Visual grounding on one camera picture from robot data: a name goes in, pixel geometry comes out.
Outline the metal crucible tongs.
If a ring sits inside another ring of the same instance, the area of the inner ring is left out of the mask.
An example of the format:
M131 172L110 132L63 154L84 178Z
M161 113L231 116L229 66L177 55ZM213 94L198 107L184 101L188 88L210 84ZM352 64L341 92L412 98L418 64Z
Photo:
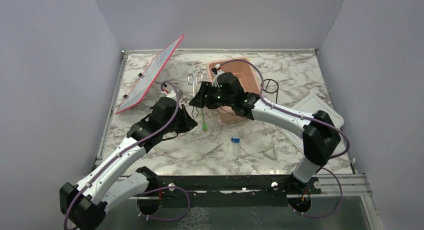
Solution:
M194 97L198 92L198 83L201 83L203 80L203 73L201 71L197 72L196 75L190 73L187 77L188 85L192 86L192 96ZM192 118L196 121L199 115L199 110L196 107L193 107L191 111Z

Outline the green red yellow stirring rods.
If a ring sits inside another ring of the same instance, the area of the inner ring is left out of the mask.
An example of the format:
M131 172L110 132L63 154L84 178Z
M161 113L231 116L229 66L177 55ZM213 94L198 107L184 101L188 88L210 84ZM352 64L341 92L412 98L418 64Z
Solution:
M201 119L202 119L202 130L206 132L208 130L208 126L205 119L204 109L201 109Z

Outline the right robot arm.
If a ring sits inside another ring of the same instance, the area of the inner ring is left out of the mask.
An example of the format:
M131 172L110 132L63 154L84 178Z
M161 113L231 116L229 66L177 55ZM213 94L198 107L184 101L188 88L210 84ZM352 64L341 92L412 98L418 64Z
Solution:
M271 103L257 93L245 91L230 72L220 74L213 82L201 82L189 105L208 109L230 107L239 117L275 125L301 138L304 156L288 180L289 189L296 194L308 188L312 176L327 164L341 141L325 111L302 112Z

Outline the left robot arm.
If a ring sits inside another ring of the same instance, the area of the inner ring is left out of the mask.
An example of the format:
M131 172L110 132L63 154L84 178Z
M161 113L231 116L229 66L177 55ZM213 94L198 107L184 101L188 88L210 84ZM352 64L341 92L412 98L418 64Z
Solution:
M187 133L197 125L178 98L161 97L150 114L130 127L121 144L106 160L77 183L67 182L60 188L63 228L67 230L68 222L72 222L75 229L94 230L106 214L122 202L137 194L155 193L157 181L142 172L135 172L125 180L119 178L164 141L164 135Z

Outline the pink plastic bin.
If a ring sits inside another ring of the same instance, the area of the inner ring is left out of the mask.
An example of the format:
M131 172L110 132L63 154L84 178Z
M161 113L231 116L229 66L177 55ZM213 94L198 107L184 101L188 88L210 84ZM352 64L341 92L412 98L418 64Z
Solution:
M206 64L206 72L209 81L212 82L215 78L212 68L219 64L222 71L231 72L238 78L245 92L259 94L260 81L257 80L256 71L251 65L245 62L250 62L250 60L247 57L235 57L208 62ZM231 107L224 106L223 108L218 108L216 111L218 112L220 121L224 124L242 120L240 116L235 115Z

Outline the red framed whiteboard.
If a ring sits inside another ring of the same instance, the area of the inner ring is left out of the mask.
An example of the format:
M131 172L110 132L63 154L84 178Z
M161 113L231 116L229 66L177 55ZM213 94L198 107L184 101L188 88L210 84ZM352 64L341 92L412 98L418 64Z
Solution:
M144 70L144 72L142 72L142 78L137 80L127 94L128 98L124 99L117 108L115 112L116 114L120 114L132 107L135 107L143 100L148 90L151 88L154 81L183 39L184 35L182 34L153 58L148 67Z

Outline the whiteboard metal leg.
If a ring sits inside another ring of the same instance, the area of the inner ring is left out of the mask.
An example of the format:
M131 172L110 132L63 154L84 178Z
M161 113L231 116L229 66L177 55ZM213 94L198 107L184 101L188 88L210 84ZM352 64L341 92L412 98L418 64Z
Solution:
M138 76L139 76L139 79L141 79L141 78L143 77L143 74L140 72L140 73L138 74ZM128 95L127 95L127 94L124 94L124 95L123 95L123 98L124 98L124 99L127 99L127 98L128 98Z

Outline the two blue capped vials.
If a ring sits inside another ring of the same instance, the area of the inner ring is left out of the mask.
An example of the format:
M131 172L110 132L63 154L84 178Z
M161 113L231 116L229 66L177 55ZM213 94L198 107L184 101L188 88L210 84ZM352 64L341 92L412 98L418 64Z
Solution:
M231 138L231 145L233 149L233 154L238 157L240 154L240 139L239 138Z

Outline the metal tweezers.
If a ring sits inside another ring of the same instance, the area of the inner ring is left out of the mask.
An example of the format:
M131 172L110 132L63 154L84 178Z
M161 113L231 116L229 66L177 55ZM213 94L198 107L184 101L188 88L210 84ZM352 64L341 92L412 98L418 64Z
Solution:
M207 157L209 157L211 154L213 154L216 150L218 150L221 146L222 146L223 142L218 144L216 147L214 147L213 149L211 149L210 151L208 151L207 153L203 154L202 156L200 156L199 158L197 158L197 161L201 161Z

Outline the white tubing pieces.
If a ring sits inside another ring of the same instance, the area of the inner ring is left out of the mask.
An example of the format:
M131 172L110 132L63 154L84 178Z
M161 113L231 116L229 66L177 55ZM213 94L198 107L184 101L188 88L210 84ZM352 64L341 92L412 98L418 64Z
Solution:
M277 155L277 151L275 149L275 146L270 146L268 149L264 150L261 152L266 158L275 161L275 162L279 162L278 161L278 155Z

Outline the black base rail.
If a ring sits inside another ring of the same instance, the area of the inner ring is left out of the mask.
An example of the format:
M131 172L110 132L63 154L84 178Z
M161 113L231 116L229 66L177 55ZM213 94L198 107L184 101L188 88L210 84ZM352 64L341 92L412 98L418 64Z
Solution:
M191 207L286 207L289 198L319 195L317 177L302 185L289 175L160 175L147 190L160 192L138 193L139 206L158 208Z

